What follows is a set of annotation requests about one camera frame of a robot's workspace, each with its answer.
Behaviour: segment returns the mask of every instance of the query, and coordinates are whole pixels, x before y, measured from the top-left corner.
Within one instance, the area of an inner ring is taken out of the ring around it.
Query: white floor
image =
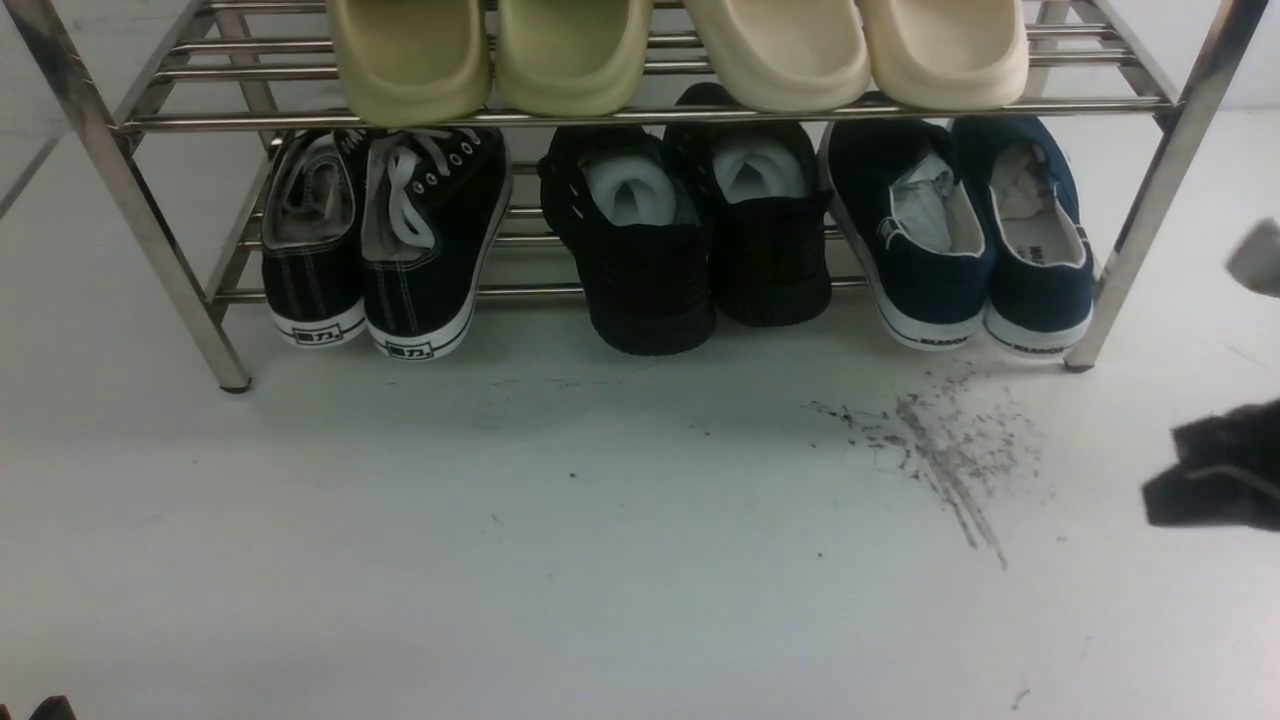
[[[1053,128],[1105,255],[1152,126]],[[202,269],[256,152],[140,154]],[[68,140],[0,222],[0,701],[1275,716],[1280,537],[1151,529],[1138,487],[1174,424],[1280,393],[1280,302],[1221,270],[1277,187],[1280,115],[1222,117],[1085,375],[987,342],[913,354],[858,295],[662,361],[609,351],[575,302],[489,304],[429,366],[293,351],[244,307],[256,383],[232,397]],[[488,272],[564,272],[531,252]]]

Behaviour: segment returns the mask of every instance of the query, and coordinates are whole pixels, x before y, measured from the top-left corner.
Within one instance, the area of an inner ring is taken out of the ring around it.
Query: black canvas sneaker
[[[641,128],[561,128],[538,164],[547,223],[573,254],[591,324],[631,355],[673,355],[716,329],[709,237]]]
[[[300,131],[284,140],[262,213],[262,287],[297,347],[365,331],[360,227],[370,131]]]
[[[716,83],[690,87],[677,105],[731,105]],[[663,149],[714,228],[712,299],[744,325],[812,320],[831,304],[813,141],[796,122],[668,126]]]
[[[362,233],[365,310],[396,360],[452,352],[475,313],[480,269],[511,200],[493,129],[416,129],[374,145]]]

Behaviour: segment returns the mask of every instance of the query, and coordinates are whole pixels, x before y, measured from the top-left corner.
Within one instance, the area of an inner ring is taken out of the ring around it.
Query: stainless steel shoe rack
[[[324,37],[253,37],[246,17],[324,13],[324,1],[192,0],[114,114],[106,108],[93,85],[67,27],[54,9],[52,0],[4,0],[4,4],[219,386],[228,392],[248,389],[250,373],[223,332],[223,318],[230,305],[266,301],[260,288],[243,288],[241,281],[251,254],[261,249],[259,237],[261,197],[268,181],[270,156],[276,149],[275,133],[291,128],[364,127],[364,123],[349,111],[278,110],[269,83],[332,79],[338,77],[338,70],[328,60],[274,63],[262,58],[328,54],[333,49],[332,42]],[[658,0],[655,5],[663,10],[681,6],[678,1],[668,0]],[[1046,0],[1039,4],[1038,17],[1029,26],[1033,70],[1028,92],[1021,101],[995,113],[1029,115],[1140,113],[1152,115],[1164,135],[1116,240],[1115,250],[1102,270],[1093,325],[1084,341],[1066,359],[1068,369],[1085,370],[1093,366],[1266,6],[1267,0],[1221,0],[1199,58],[1184,90],[1179,92],[1129,27],[1112,12],[1110,0]],[[1070,10],[1074,10],[1078,22],[1069,22]],[[214,28],[218,31],[218,37],[209,37]],[[1080,40],[1088,40],[1089,47],[1059,49],[1060,41]],[[701,44],[692,32],[666,32],[652,35],[649,47],[698,55]],[[216,65],[188,64],[196,55],[224,56],[227,61]],[[1074,65],[1115,67],[1128,81],[1132,94],[1119,97],[1042,97],[1047,73],[1053,68]],[[645,73],[652,76],[710,72],[705,56],[650,59],[645,64]],[[174,85],[180,82],[239,83],[246,109],[198,114],[165,113],[165,100]],[[946,115],[947,113],[918,110],[896,104],[859,101],[826,113],[792,115],[762,114],[746,109],[637,108],[603,118],[571,119],[534,117],[512,110],[486,110],[440,124],[550,127],[604,123],[664,124],[677,120],[751,123],[776,118],[837,120]],[[230,131],[261,133],[268,161],[250,188],[241,215],[236,218],[212,277],[202,284],[192,273],[178,240],[156,206],[146,179],[133,161],[133,154],[148,133]],[[532,169],[531,164],[516,167],[517,173],[531,173]],[[540,217],[538,208],[511,209],[512,219]],[[828,236],[838,237],[838,233],[835,228],[828,228]],[[558,242],[550,234],[508,233],[495,245],[499,249],[513,246],[558,246]],[[835,284],[841,288],[860,287],[864,279],[837,278]],[[484,297],[557,296],[580,292],[581,288],[576,284],[500,286],[481,290]]]

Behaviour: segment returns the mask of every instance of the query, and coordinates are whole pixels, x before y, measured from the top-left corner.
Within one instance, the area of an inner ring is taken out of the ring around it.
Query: beige slide sandal
[[[716,74],[767,111],[847,105],[870,85],[854,0],[685,0]]]
[[[328,0],[351,109],[383,127],[474,113],[492,72],[481,0]]]
[[[1021,97],[1029,64],[1021,0],[859,5],[872,73],[890,97],[936,110],[989,110]]]
[[[498,92],[539,115],[620,110],[640,88],[653,0],[500,0]]]

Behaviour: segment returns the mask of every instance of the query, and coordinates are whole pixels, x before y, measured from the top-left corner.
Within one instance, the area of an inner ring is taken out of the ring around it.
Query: shoe
[[[829,110],[870,85],[854,0],[691,0],[685,9],[717,76],[744,105]]]
[[[876,85],[936,110],[1002,108],[1027,88],[1023,0],[858,0]]]
[[[360,225],[371,133],[297,131],[275,156],[262,210],[262,287],[271,319],[297,347],[365,332]]]
[[[892,336],[951,350],[982,329],[996,260],[956,172],[945,128],[923,120],[846,120],[822,138],[832,215],[858,255]]]
[[[653,0],[500,0],[498,92],[539,115],[608,115],[640,88]]]
[[[1093,250],[1066,156],[1037,118],[963,118],[951,132],[998,249],[987,332],[1016,355],[1057,357],[1093,319]]]
[[[735,105],[716,83],[678,105]],[[796,122],[676,123],[663,150],[703,208],[713,240],[708,269],[716,307],[750,327],[812,320],[831,304],[818,156]]]
[[[402,128],[479,110],[493,85],[481,0],[328,0],[352,111]]]
[[[631,355],[707,342],[709,234],[658,138],[639,127],[568,127],[538,164],[547,223],[573,254],[591,324]]]
[[[369,177],[369,332],[388,357],[443,357],[471,328],[480,269],[507,213],[507,145],[494,129],[402,132],[374,146]]]

